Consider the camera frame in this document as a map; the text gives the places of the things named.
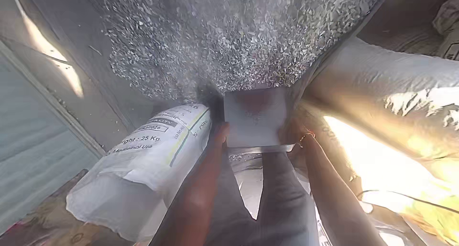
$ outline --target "grey wall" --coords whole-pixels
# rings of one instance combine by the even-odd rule
[[[0,53],[0,234],[97,160]]]

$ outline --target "wire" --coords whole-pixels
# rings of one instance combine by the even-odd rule
[[[412,200],[416,200],[416,201],[419,201],[419,202],[422,202],[422,203],[426,203],[426,204],[429,204],[429,205],[432,205],[432,206],[435,206],[435,207],[438,207],[438,208],[443,208],[443,209],[445,209],[445,210],[449,210],[449,211],[451,211],[451,212],[454,212],[454,213],[456,213],[456,214],[459,214],[459,211],[457,211],[457,210],[455,210],[455,209],[448,208],[448,207],[445,207],[445,206],[442,206],[442,205],[437,205],[437,204],[432,203],[432,202],[423,201],[423,200],[414,198],[414,197],[412,197],[412,196],[408,196],[408,195],[405,195],[405,194],[402,194],[402,193],[399,193],[399,192],[395,192],[395,191],[390,191],[390,190],[364,190],[364,191],[360,192],[359,194],[357,194],[356,197],[358,198],[358,197],[361,196],[362,194],[367,193],[367,192],[372,192],[372,191],[392,192],[392,193],[399,194],[399,195],[402,195],[402,196],[405,196],[405,197],[409,197],[409,198],[412,199]]]

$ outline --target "dark trousers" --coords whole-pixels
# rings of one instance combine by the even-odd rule
[[[319,245],[313,200],[298,181],[287,154],[263,154],[262,163],[263,190],[254,220],[244,206],[228,156],[223,155],[206,246]],[[161,226],[167,225],[173,207]],[[150,245],[160,241],[161,230]]]

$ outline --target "forearm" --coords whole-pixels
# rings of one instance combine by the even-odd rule
[[[385,246],[357,198],[310,135],[302,142],[314,200],[332,244]]]
[[[202,246],[212,217],[220,174],[221,146],[212,149],[192,177],[175,221],[175,246]]]

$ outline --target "shredded plastic flakes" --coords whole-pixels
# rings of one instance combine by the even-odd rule
[[[377,0],[95,0],[113,72],[144,95],[196,102],[220,92],[291,86]]]

